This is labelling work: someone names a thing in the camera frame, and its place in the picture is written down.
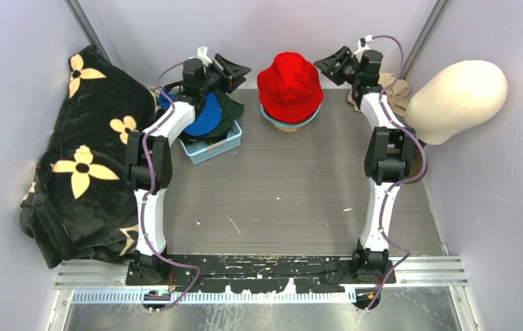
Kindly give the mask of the dark green bucket hat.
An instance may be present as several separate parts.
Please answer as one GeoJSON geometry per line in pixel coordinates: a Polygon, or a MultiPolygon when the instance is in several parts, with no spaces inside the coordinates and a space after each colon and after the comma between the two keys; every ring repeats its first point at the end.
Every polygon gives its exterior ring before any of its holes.
{"type": "Polygon", "coordinates": [[[244,113],[244,105],[233,100],[228,94],[217,90],[214,95],[221,108],[221,119],[219,124],[205,136],[207,138],[220,138],[226,136],[232,129],[234,122],[241,118],[244,113]]]}

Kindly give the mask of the bright red bucket hat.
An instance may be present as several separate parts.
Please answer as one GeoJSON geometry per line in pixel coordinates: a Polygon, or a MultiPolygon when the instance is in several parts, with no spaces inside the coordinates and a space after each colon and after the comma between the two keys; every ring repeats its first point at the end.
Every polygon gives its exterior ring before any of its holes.
{"type": "Polygon", "coordinates": [[[281,52],[257,76],[259,101],[278,119],[301,120],[322,104],[317,69],[297,52],[281,52]]]}

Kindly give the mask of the cyan bucket hat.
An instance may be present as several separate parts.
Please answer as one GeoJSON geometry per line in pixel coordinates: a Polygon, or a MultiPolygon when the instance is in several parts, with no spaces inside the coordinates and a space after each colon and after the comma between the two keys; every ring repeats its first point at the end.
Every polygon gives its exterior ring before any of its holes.
{"type": "Polygon", "coordinates": [[[309,118],[301,121],[300,123],[291,124],[291,123],[285,123],[285,122],[278,121],[277,119],[271,117],[269,115],[269,113],[266,112],[265,108],[263,107],[263,105],[261,103],[259,103],[258,105],[259,105],[260,113],[266,120],[268,120],[270,123],[272,123],[276,126],[283,127],[283,128],[301,128],[301,127],[307,125],[308,123],[313,121],[314,118],[318,115],[318,113],[320,112],[321,106],[322,106],[322,104],[320,104],[316,108],[316,110],[309,116],[309,118]]]}

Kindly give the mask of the dark red bucket hat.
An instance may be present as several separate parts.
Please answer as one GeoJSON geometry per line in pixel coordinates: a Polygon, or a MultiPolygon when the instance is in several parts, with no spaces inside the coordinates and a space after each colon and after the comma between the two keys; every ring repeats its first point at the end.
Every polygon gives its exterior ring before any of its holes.
{"type": "Polygon", "coordinates": [[[313,111],[311,114],[309,114],[301,120],[278,119],[277,117],[271,115],[263,106],[260,107],[260,111],[264,118],[268,119],[269,121],[281,123],[284,126],[301,126],[313,120],[316,117],[316,115],[320,112],[320,107],[318,107],[315,111],[313,111]]]}

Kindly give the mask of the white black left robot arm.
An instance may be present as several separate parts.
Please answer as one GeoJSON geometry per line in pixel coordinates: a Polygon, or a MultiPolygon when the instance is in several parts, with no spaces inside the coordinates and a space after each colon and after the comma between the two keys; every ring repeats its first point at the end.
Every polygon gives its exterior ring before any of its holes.
{"type": "Polygon", "coordinates": [[[152,125],[129,135],[125,158],[126,178],[136,198],[138,241],[128,270],[128,284],[165,283],[176,264],[167,258],[163,229],[165,194],[173,176],[171,145],[193,124],[206,104],[208,94],[231,93],[246,80],[251,68],[238,65],[220,54],[190,57],[179,64],[182,78],[167,85],[178,88],[169,107],[152,125]]]}

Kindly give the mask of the blue bucket hat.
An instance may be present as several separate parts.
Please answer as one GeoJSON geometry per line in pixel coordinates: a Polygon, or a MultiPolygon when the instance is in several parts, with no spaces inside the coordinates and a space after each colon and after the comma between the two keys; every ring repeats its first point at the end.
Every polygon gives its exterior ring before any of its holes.
{"type": "Polygon", "coordinates": [[[188,133],[192,136],[202,136],[210,133],[221,121],[221,107],[214,95],[209,93],[205,97],[205,104],[199,114],[196,113],[196,107],[185,102],[174,102],[174,109],[171,109],[170,101],[176,97],[162,91],[158,96],[158,101],[163,109],[166,110],[162,116],[166,121],[154,133],[154,136],[167,137],[174,140],[181,132],[188,133]]]}

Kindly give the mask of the beige mannequin head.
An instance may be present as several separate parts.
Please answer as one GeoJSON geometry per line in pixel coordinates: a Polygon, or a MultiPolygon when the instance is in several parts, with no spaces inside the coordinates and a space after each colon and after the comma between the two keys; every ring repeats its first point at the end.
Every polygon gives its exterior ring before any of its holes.
{"type": "Polygon", "coordinates": [[[502,69],[484,60],[447,66],[410,99],[404,120],[419,140],[440,145],[492,119],[503,107],[508,81],[502,69]]]}

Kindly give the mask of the wooden hat stand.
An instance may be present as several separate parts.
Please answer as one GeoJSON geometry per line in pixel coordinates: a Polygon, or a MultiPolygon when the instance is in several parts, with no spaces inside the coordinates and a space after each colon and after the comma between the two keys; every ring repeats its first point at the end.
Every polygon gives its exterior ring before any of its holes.
{"type": "Polygon", "coordinates": [[[282,132],[297,132],[304,128],[304,126],[280,126],[277,124],[274,124],[274,127],[282,132]]]}

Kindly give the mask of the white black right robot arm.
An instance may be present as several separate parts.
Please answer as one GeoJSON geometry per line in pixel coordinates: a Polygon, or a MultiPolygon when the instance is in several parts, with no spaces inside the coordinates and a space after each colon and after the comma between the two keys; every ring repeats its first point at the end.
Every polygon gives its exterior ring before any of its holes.
{"type": "Polygon", "coordinates": [[[389,279],[393,267],[389,258],[389,227],[394,201],[415,156],[415,131],[399,124],[388,109],[379,83],[383,55],[366,49],[357,57],[344,46],[333,55],[315,61],[317,69],[340,86],[349,83],[352,97],[360,106],[372,134],[364,161],[369,184],[369,205],[362,234],[353,251],[347,275],[360,283],[379,284],[389,279]]]}

